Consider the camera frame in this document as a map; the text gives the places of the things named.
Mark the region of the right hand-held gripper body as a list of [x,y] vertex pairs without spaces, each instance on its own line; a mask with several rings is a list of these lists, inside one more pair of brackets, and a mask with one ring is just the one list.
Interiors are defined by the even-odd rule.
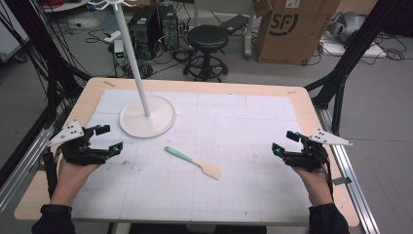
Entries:
[[352,143],[344,138],[328,133],[322,129],[316,130],[310,136],[302,135],[303,148],[300,152],[288,152],[288,157],[284,159],[284,163],[290,167],[301,168],[312,172],[320,169],[324,164],[328,164],[328,154],[323,147],[325,144],[342,144],[352,145]]

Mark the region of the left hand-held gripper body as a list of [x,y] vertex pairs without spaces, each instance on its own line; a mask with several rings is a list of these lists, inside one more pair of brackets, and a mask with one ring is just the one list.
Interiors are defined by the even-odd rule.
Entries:
[[98,149],[90,148],[91,137],[86,136],[86,128],[78,120],[73,120],[54,135],[47,146],[58,145],[65,161],[75,165],[102,165],[106,160],[97,154]]

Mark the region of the person's left hand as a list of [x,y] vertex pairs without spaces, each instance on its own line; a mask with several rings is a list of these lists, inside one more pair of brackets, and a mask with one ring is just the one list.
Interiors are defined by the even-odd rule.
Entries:
[[57,185],[50,200],[52,205],[71,206],[88,177],[99,165],[74,165],[61,159],[59,163]]

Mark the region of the person's right hand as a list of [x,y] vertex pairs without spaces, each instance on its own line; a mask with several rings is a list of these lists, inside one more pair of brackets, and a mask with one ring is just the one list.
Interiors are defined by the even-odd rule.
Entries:
[[307,172],[304,169],[293,168],[293,171],[302,179],[309,194],[309,200],[314,207],[333,202],[327,183],[327,176],[323,170]]

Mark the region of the white pole stand round base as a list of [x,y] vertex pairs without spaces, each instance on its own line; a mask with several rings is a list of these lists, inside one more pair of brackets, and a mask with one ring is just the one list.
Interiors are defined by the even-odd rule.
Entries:
[[99,11],[107,7],[113,9],[139,94],[139,98],[128,102],[120,113],[119,121],[123,131],[137,138],[154,138],[163,135],[175,122],[175,109],[167,99],[158,96],[148,97],[145,94],[123,12],[123,5],[129,7],[130,4],[125,0],[98,0],[92,2],[92,5]]

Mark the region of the small device green display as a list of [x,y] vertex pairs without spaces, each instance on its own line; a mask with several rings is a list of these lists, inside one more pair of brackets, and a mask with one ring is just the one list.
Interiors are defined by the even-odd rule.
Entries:
[[124,42],[122,40],[115,40],[113,43],[113,57],[116,64],[123,63],[126,58],[124,51]]

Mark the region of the white power strip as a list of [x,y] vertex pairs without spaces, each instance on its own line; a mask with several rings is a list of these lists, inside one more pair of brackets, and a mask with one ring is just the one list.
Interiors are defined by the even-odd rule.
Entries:
[[112,43],[114,40],[117,40],[119,37],[121,36],[121,32],[119,30],[109,34],[108,36],[106,36],[103,41],[105,43]]

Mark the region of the large cardboard box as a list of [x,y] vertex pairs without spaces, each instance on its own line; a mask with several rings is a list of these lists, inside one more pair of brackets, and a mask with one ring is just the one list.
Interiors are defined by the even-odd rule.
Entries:
[[308,64],[341,0],[257,0],[254,45],[264,63]]

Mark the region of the white flat board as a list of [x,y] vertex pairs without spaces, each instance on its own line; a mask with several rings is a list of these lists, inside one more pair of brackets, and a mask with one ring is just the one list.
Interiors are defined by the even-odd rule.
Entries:
[[[341,57],[347,51],[354,51],[350,46],[345,46],[339,42],[336,37],[323,36],[319,42],[326,55]],[[376,43],[372,43],[363,52],[362,56],[366,59],[382,59],[386,56],[386,53]]]

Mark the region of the black computer tower green panel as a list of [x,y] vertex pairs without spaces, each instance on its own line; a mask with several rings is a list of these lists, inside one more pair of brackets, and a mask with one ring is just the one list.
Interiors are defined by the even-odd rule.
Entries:
[[161,36],[157,7],[139,6],[128,27],[135,56],[138,59],[153,59],[155,43]]

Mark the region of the grey plastic wrapped bundle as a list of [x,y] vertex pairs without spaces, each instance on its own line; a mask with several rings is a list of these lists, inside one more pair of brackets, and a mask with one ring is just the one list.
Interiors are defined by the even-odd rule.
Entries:
[[339,12],[328,24],[326,31],[342,44],[348,44],[365,22],[365,16],[355,12]]

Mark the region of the black round stool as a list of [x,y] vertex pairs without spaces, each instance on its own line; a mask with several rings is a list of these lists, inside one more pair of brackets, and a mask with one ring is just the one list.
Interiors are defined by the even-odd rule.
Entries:
[[220,76],[227,75],[227,65],[212,54],[221,52],[229,42],[227,32],[217,25],[199,25],[187,34],[187,42],[193,48],[193,54],[183,68],[183,74],[191,74],[195,81],[216,79],[222,82]]

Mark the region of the aluminium rail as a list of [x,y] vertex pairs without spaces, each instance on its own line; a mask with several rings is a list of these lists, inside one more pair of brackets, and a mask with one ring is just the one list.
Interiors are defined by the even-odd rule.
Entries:
[[333,144],[329,145],[329,148],[332,150],[332,155],[335,158],[340,176],[350,180],[350,182],[345,182],[344,185],[349,192],[362,230],[365,234],[381,234],[359,185],[356,172],[350,162],[345,146],[342,144]]
[[23,139],[22,148],[17,150],[18,162],[0,187],[0,214],[15,199],[19,187],[45,150],[52,132],[53,129],[41,129],[38,133],[28,135]]

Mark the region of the green-handled beige spatula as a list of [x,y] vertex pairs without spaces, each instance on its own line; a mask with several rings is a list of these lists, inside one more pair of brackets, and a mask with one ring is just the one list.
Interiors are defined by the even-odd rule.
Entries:
[[169,146],[165,146],[164,150],[175,157],[178,157],[198,166],[201,169],[201,171],[209,177],[212,177],[216,180],[219,180],[222,177],[222,171],[217,165],[211,163],[202,163]]

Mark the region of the black metal frame stand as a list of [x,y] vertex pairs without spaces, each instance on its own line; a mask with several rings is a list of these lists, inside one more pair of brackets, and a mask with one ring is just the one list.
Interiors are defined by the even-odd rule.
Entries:
[[37,0],[0,1],[0,9],[4,6],[9,8],[32,45],[29,46],[15,30],[8,20],[7,14],[0,12],[0,21],[26,51],[37,75],[44,78],[48,86],[45,90],[47,96],[46,109],[0,169],[0,188],[5,185],[21,161],[23,149],[28,148],[28,145],[42,127],[50,127],[57,118],[57,106],[65,99],[71,100],[80,96],[83,88],[75,77],[79,77],[83,81],[89,81],[92,78],[91,74],[82,71],[75,63],[69,62],[62,56],[41,18],[43,13],[41,8],[37,6]]
[[334,99],[333,115],[329,127],[333,134],[337,136],[340,134],[343,97],[349,75],[362,58],[363,52],[373,43],[381,29],[407,1],[378,0],[349,45],[354,51],[347,51],[327,75],[305,86],[308,92],[320,88],[319,93],[312,98],[312,103],[316,109],[327,110],[328,104]]

